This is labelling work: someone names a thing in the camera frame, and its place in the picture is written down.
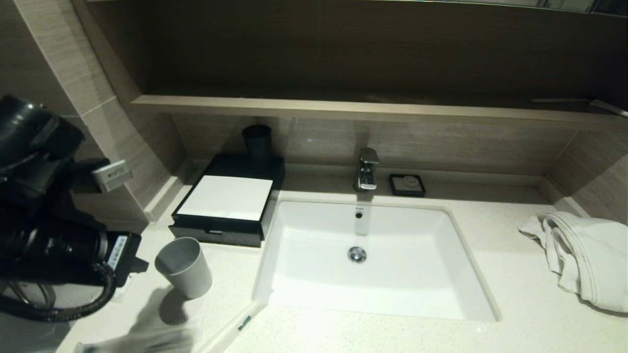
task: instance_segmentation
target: white sink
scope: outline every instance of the white sink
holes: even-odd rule
[[[366,252],[364,262],[349,259],[354,246]],[[495,321],[442,209],[281,202],[255,296],[288,307]]]

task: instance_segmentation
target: gray cup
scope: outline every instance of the gray cup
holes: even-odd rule
[[[212,273],[194,238],[177,238],[163,247],[155,268],[188,299],[202,296],[212,286]]]

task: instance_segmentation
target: wall tile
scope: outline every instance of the wall tile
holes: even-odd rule
[[[0,0],[0,97],[5,94],[77,115],[12,0]]]
[[[281,154],[289,163],[355,165],[362,147],[377,147],[379,125],[365,121],[295,119]]]
[[[114,92],[70,0],[15,0],[79,114]]]
[[[175,116],[190,157],[197,159],[245,152],[240,131],[252,123],[271,126],[274,148],[288,163],[355,165],[368,146],[385,166],[533,175],[549,171],[574,134],[524,126]]]
[[[86,160],[89,158],[104,158],[105,157],[105,154],[100,149],[100,146],[98,146],[98,144],[94,140],[94,137],[89,132],[89,129],[83,122],[83,119],[81,119],[78,116],[65,116],[63,118],[67,120],[70,124],[79,128],[81,132],[83,132],[83,135],[85,136],[85,141],[81,143],[81,145],[78,147],[78,151],[74,155],[75,160],[81,161],[81,160]]]
[[[549,174],[592,217],[628,224],[625,132],[578,132]]]
[[[245,153],[242,130],[256,123],[254,117],[173,114],[181,140],[195,159],[210,159],[218,152]]]
[[[142,208],[187,157],[169,114],[127,115],[114,99],[85,114],[83,120],[111,161],[129,163],[134,178],[126,185]]]
[[[105,157],[81,118],[64,117],[64,119],[79,128],[85,135],[85,141],[74,155],[75,160]],[[93,215],[99,222],[104,223],[110,231],[141,232],[148,224],[142,208],[131,195],[127,185],[109,193],[73,194],[72,200],[77,209]]]
[[[382,163],[434,170],[543,174],[574,131],[479,124],[382,124]]]
[[[77,209],[92,214],[103,223],[109,220],[148,222],[127,186],[108,193],[75,193],[72,199]]]

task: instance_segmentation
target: towel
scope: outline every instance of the towel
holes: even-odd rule
[[[628,227],[568,212],[540,214],[519,227],[545,248],[558,286],[596,307],[628,312]]]

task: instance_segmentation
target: faucet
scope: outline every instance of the faucet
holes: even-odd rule
[[[377,184],[375,183],[375,165],[379,164],[377,152],[368,147],[360,149],[360,160],[358,163],[357,181],[354,188],[358,192],[377,189]]]

